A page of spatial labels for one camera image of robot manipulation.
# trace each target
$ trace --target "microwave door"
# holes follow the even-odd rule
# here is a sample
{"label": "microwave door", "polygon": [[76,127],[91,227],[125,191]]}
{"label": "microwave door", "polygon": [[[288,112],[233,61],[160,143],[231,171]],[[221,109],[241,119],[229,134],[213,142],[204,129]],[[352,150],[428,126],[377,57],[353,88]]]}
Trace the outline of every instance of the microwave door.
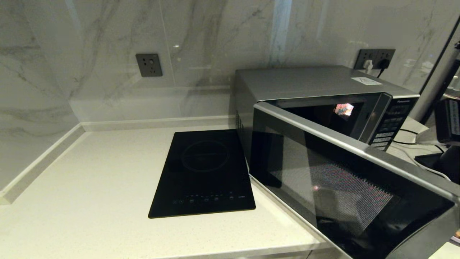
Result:
{"label": "microwave door", "polygon": [[250,174],[352,259],[428,258],[459,226],[460,188],[265,102]]}

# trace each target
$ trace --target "quartz countertop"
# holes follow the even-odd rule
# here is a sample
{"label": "quartz countertop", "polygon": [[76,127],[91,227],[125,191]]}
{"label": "quartz countertop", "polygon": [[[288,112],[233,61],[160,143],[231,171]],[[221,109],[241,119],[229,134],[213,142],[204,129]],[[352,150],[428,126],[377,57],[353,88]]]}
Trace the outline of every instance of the quartz countertop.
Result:
{"label": "quartz countertop", "polygon": [[0,206],[0,258],[235,258],[330,247],[254,185],[255,210],[147,217],[174,132],[226,128],[84,133]]}

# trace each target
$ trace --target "white cable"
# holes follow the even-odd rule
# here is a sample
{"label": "white cable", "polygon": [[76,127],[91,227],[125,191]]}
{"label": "white cable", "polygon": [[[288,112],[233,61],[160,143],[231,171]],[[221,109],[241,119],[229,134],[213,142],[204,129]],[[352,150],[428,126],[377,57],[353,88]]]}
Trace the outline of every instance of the white cable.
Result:
{"label": "white cable", "polygon": [[409,153],[406,152],[406,150],[404,150],[404,149],[402,149],[402,148],[397,148],[397,147],[395,147],[395,146],[393,146],[393,148],[396,148],[396,149],[398,149],[398,150],[403,151],[403,152],[410,158],[410,160],[412,160],[412,162],[414,162],[414,163],[415,163],[416,165],[418,165],[420,168],[423,168],[423,169],[425,169],[425,170],[427,170],[427,171],[429,171],[429,172],[432,172],[432,173],[434,173],[434,174],[437,174],[438,176],[441,176],[441,177],[443,177],[443,178],[445,178],[446,180],[448,180],[448,181],[451,182],[451,180],[449,179],[449,177],[447,177],[447,175],[445,175],[445,174],[443,174],[443,173],[441,173],[441,172],[439,172],[439,171],[433,170],[433,169],[431,169],[431,168],[429,168],[429,167],[426,167],[426,166],[420,164],[419,162],[417,162],[414,158],[412,158],[412,156],[411,156]]}
{"label": "white cable", "polygon": [[374,65],[372,64],[372,60],[370,60],[370,59],[366,60],[362,67],[366,70],[366,74],[370,75],[371,70],[374,67]]}

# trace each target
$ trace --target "microwave handle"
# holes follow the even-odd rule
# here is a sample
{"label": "microwave handle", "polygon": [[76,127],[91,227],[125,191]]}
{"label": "microwave handle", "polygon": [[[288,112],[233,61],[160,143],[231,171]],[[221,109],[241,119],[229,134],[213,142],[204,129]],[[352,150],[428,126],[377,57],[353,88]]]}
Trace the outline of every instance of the microwave handle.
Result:
{"label": "microwave handle", "polygon": [[428,190],[448,199],[456,204],[460,204],[460,188],[458,185],[449,182],[441,177],[429,173],[416,165],[399,159],[386,152],[369,146],[366,143],[341,134],[310,120],[285,111],[279,107],[266,102],[258,102],[254,105],[253,131],[260,131],[265,128],[266,120],[277,119],[284,122],[282,128],[284,133],[288,133],[294,128],[303,130],[326,140],[338,147],[356,154],[370,162],[386,168],[397,175],[400,175]]}

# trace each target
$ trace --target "wall outlet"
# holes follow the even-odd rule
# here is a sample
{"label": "wall outlet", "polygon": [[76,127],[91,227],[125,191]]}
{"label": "wall outlet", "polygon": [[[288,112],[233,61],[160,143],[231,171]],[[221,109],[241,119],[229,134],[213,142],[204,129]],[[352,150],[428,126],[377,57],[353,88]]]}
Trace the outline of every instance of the wall outlet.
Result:
{"label": "wall outlet", "polygon": [[395,51],[395,49],[361,49],[353,69],[364,69],[364,62],[368,59],[372,60],[373,69],[381,69],[380,62],[388,59],[391,63]]}
{"label": "wall outlet", "polygon": [[158,54],[136,54],[142,77],[161,77],[160,59]]}

